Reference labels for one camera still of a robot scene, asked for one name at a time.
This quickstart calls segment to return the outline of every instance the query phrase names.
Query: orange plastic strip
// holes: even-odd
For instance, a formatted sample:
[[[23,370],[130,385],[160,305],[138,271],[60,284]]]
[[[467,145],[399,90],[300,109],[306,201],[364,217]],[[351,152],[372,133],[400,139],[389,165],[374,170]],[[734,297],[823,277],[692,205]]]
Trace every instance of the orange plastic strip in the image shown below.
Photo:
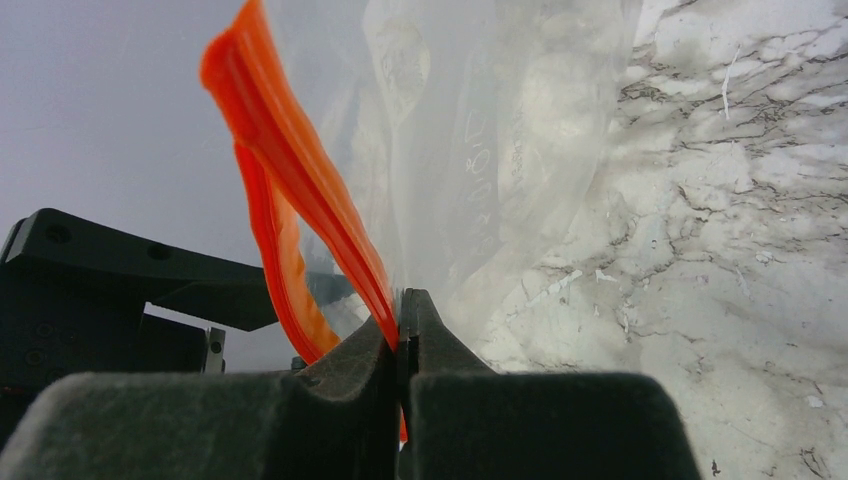
[[[320,311],[310,309],[314,302],[297,300],[309,296],[308,291],[303,295],[304,291],[293,286],[302,283],[305,288],[303,261],[299,252],[296,256],[292,253],[297,249],[297,230],[296,223],[290,221],[292,212],[286,210],[291,207],[324,240],[395,349],[398,334],[385,269],[341,176],[285,79],[259,0],[249,0],[233,26],[209,46],[201,79],[235,137],[249,201],[254,206],[254,234],[263,252],[263,264],[272,267],[266,272],[269,289],[277,297],[274,306],[284,328],[289,324],[286,333],[293,344],[300,344],[295,345],[298,352],[312,352],[309,358],[313,358],[316,351],[326,353],[327,345],[334,340],[326,335],[326,321]],[[264,191],[259,187],[259,170],[270,182],[270,188],[266,182]],[[269,243],[270,238],[276,238],[276,242]]]
[[[339,338],[330,329],[307,288],[305,265],[297,249],[296,213],[285,199],[275,202],[268,178],[250,150],[239,145],[235,149],[247,191],[251,228],[265,265],[268,291],[272,292],[271,302],[297,353],[307,364],[312,364],[336,346]],[[275,241],[280,246],[295,247],[275,248]]]

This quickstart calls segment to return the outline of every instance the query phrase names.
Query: clear plastic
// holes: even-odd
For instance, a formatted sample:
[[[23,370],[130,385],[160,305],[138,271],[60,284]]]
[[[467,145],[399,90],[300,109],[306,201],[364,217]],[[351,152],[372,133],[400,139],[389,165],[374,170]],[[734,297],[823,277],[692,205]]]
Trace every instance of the clear plastic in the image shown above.
[[[429,290],[470,343],[567,232],[604,148],[641,1],[263,6],[393,289]],[[332,270],[320,239],[302,232],[307,267]],[[367,309],[341,304],[327,317],[344,336]]]

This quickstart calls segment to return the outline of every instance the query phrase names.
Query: bolt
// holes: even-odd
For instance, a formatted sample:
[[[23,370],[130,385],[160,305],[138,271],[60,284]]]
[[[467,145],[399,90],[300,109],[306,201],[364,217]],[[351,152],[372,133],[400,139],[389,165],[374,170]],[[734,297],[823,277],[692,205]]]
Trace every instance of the bolt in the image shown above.
[[[299,372],[299,371],[303,370],[304,368],[306,368],[306,366],[307,366],[306,362],[303,360],[302,357],[292,358],[292,367],[291,368],[292,368],[293,372]]]

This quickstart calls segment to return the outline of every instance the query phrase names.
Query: screw hole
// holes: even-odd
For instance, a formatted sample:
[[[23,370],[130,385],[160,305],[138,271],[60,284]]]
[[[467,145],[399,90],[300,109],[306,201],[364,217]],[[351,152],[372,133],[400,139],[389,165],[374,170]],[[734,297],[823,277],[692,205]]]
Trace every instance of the screw hole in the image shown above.
[[[71,231],[64,225],[50,225],[44,232],[47,240],[56,244],[68,243],[71,241]]]
[[[306,375],[297,375],[297,378],[300,379],[307,387],[315,387],[321,383],[320,378],[309,377]]]
[[[167,260],[171,258],[171,247],[162,245],[161,243],[154,243],[147,248],[147,256],[153,260]]]
[[[38,350],[30,350],[27,352],[26,357],[24,357],[24,360],[26,360],[27,365],[41,365],[42,363],[44,363],[44,354],[39,352]]]
[[[55,329],[53,328],[53,325],[50,325],[49,323],[42,323],[35,328],[35,334],[41,338],[47,338],[50,335],[53,335],[54,331]]]

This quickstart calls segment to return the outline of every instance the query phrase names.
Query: black mount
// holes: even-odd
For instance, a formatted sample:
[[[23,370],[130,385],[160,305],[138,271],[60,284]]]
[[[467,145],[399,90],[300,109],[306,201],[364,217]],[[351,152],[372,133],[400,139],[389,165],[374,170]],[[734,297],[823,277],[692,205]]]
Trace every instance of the black mount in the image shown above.
[[[258,328],[276,321],[260,269],[42,210],[13,229],[0,286],[2,402],[40,392],[56,368],[170,372],[55,382],[0,455],[0,478],[699,478],[655,381],[495,374],[423,290],[403,295],[397,352],[369,320],[296,373],[198,375],[204,332],[144,303]]]

